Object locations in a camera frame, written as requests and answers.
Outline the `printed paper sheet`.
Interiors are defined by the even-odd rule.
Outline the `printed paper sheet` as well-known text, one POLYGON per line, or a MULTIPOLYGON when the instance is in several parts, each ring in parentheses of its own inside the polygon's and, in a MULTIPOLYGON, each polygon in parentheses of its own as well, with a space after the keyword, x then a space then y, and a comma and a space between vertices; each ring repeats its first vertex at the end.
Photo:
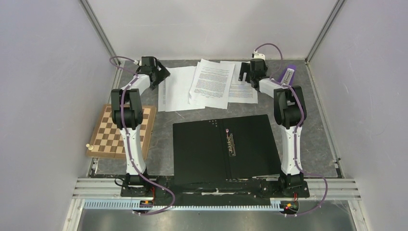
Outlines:
POLYGON ((235 64, 202 59, 194 73, 189 90, 189 104, 227 109, 229 89, 235 64))
POLYGON ((257 91, 251 87, 250 83, 239 81, 239 74, 242 62, 239 61, 220 61, 224 64, 234 64, 233 76, 229 88, 228 103, 258 103, 257 91))

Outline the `printed paper sheet top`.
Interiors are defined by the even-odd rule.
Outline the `printed paper sheet top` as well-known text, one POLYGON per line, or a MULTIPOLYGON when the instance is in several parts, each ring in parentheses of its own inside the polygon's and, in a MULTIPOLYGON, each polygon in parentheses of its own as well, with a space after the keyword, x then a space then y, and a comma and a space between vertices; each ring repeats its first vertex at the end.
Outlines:
POLYGON ((235 64, 202 59, 194 73, 189 90, 189 104, 227 109, 229 89, 235 64))

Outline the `teal folder black inside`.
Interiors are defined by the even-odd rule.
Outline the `teal folder black inside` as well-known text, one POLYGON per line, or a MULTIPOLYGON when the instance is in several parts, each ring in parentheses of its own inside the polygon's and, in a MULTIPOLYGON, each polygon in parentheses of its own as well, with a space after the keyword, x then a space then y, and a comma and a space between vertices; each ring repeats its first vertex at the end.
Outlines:
POLYGON ((173 152, 177 184, 246 179, 281 171, 268 115, 175 123, 173 152), (227 150, 227 128, 233 134, 235 157, 227 150))

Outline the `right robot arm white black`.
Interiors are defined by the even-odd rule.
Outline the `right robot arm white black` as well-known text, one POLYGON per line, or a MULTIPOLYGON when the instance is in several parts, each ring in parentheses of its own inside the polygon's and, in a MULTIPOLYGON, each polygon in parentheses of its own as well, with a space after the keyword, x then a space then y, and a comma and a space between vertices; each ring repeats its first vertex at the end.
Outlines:
POLYGON ((239 81, 246 81, 257 91, 274 100, 274 118, 282 134, 283 160, 278 178, 278 191, 283 196, 291 196, 304 183, 304 173, 300 162, 300 137, 306 119, 306 106, 302 88, 292 86, 295 72, 287 68, 283 77, 275 80, 267 78, 268 67, 262 58, 253 58, 241 64, 239 81))

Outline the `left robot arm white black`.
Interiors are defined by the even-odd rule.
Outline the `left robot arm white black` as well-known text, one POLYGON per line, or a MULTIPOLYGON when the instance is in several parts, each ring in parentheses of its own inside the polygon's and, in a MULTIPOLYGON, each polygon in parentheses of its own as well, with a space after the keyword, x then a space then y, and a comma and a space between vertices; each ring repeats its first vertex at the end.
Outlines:
POLYGON ((147 89, 158 87, 170 76, 170 72, 154 56, 142 56, 134 63, 138 66, 135 71, 116 66, 131 72, 133 79, 123 88, 111 90, 111 118, 124 141, 127 168, 123 186, 132 186, 137 195, 146 196, 150 193, 151 184, 155 183, 148 177, 142 153, 140 131, 144 117, 141 95, 147 89))

